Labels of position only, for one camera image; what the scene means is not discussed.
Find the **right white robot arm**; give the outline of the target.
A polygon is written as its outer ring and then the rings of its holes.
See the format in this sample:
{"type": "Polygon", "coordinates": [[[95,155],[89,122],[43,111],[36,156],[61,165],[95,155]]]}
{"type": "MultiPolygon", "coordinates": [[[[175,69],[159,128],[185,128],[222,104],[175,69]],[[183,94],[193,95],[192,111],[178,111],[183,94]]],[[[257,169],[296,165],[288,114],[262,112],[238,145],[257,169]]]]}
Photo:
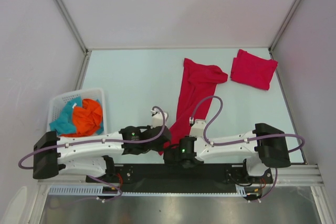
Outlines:
{"type": "Polygon", "coordinates": [[[216,158],[236,156],[242,158],[243,179],[254,183],[268,168],[287,168],[291,165],[284,132],[265,123],[255,129],[229,137],[205,140],[207,123],[196,120],[190,134],[177,146],[165,149],[165,164],[192,168],[216,158]]]}

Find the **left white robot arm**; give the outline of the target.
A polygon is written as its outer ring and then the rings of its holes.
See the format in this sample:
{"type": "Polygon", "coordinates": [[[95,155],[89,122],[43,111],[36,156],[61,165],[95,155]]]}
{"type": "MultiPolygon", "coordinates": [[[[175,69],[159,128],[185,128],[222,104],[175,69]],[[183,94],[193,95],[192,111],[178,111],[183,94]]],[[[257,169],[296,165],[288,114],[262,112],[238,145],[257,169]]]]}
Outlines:
{"type": "Polygon", "coordinates": [[[115,178],[113,158],[161,152],[172,135],[165,126],[127,126],[117,132],[89,137],[64,137],[50,131],[34,145],[33,179],[49,179],[59,174],[115,178]]]}

